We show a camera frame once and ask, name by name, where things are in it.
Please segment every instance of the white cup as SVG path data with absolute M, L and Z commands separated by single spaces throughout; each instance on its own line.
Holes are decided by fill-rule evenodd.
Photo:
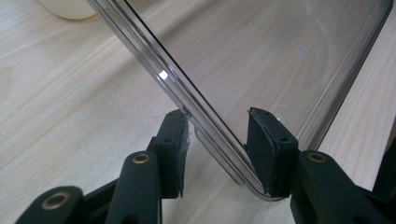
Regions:
M 86 0 L 38 0 L 53 14 L 71 20 L 93 16 L 96 12 Z

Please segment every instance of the clear plastic case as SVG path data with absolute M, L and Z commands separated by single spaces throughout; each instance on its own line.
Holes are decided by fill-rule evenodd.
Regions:
M 388 16 L 389 0 L 89 0 L 227 173 L 266 198 L 244 151 L 248 110 L 316 149 Z

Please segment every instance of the tabletop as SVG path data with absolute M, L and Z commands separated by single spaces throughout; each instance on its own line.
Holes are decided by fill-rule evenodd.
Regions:
M 98 16 L 61 19 L 37 1 L 0 2 L 0 223 L 58 186 L 88 193 L 145 150 L 176 106 Z M 390 13 L 319 150 L 371 189 L 396 115 Z M 236 185 L 191 134 L 184 197 L 164 223 L 293 223 L 288 199 Z

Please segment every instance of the wood grain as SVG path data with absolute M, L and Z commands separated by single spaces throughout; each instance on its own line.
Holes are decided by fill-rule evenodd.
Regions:
M 13 223 L 47 189 L 88 193 L 116 178 L 176 107 L 100 18 L 10 0 L 0 17 L 0 223 Z M 395 43 L 392 12 L 321 147 L 367 189 L 396 114 Z M 193 134 L 185 185 L 163 202 L 164 223 L 293 223 L 288 200 L 236 185 Z

